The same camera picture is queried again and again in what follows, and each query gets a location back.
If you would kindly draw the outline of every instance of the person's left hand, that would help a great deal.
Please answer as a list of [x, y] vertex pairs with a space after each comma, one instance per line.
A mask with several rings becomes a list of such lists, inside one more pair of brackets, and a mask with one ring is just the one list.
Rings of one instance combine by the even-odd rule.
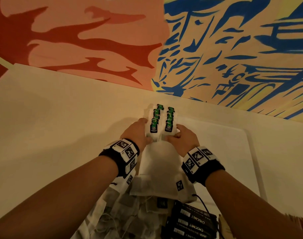
[[139, 147], [140, 154], [142, 154], [146, 145], [153, 142], [151, 137], [145, 136], [145, 124], [147, 123], [146, 118], [140, 118], [138, 121], [130, 125], [121, 135], [120, 139], [128, 138], [137, 144]]

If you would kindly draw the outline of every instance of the white table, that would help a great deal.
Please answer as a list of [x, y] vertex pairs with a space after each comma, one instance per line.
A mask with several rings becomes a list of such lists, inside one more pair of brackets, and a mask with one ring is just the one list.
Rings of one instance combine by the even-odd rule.
[[245, 129], [261, 197], [303, 217], [303, 123], [18, 64], [0, 79], [0, 217], [97, 156], [159, 101]]

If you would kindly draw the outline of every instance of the black wristband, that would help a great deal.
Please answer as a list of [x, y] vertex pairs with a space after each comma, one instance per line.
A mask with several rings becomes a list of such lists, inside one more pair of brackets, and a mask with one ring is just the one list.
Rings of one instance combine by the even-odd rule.
[[99, 156], [107, 156], [114, 160], [118, 167], [117, 176], [125, 178], [135, 167], [139, 153], [137, 144], [126, 138], [108, 145]]
[[203, 146], [190, 150], [184, 157], [181, 168], [191, 183], [198, 182], [203, 186], [206, 186], [206, 179], [211, 173], [225, 170], [217, 157]]

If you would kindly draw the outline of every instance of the painted wall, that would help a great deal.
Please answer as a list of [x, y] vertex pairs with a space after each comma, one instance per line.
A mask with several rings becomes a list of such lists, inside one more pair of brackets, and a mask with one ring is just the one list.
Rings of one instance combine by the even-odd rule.
[[303, 0], [0, 0], [0, 63], [303, 122]]

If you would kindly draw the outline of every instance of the forearm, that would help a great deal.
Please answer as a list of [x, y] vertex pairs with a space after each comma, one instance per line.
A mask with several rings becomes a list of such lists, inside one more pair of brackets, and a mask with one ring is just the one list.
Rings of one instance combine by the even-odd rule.
[[206, 188], [237, 239], [303, 238], [284, 215], [226, 171], [210, 174]]
[[70, 238], [118, 174], [99, 156], [48, 184], [0, 219], [0, 238]]

